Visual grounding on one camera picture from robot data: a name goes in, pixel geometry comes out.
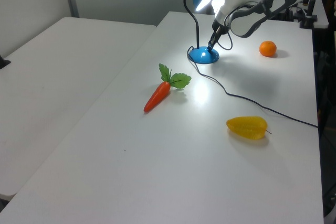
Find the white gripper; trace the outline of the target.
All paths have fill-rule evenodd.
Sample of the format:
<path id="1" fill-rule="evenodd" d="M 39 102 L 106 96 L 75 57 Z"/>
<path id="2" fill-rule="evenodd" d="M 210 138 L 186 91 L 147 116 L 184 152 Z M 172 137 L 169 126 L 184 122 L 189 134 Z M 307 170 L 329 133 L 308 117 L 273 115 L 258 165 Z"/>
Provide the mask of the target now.
<path id="1" fill-rule="evenodd" d="M 213 34 L 211 35 L 211 38 L 208 42 L 208 50 L 212 50 L 214 46 L 218 43 L 218 40 L 220 39 L 221 35 L 226 34 L 226 26 L 219 23 L 216 19 L 213 21 L 212 24 Z"/>

